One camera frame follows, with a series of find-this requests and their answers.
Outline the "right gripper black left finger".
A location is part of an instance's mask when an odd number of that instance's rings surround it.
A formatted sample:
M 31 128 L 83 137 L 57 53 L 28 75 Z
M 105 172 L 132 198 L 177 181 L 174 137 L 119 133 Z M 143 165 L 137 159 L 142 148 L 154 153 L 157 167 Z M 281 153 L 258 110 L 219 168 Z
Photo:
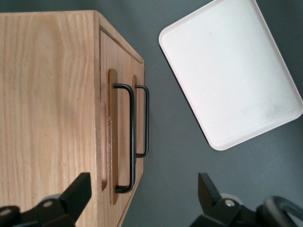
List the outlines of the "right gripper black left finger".
M 91 198 L 90 173 L 81 173 L 58 198 L 41 201 L 22 227 L 74 227 Z

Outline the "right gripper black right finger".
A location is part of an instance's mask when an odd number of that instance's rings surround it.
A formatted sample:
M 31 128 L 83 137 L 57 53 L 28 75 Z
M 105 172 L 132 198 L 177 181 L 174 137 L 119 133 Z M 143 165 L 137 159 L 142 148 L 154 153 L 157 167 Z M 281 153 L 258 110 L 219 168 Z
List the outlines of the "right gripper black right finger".
M 223 198 L 207 173 L 198 174 L 198 199 L 203 210 L 192 227 L 259 227 L 254 211 Z

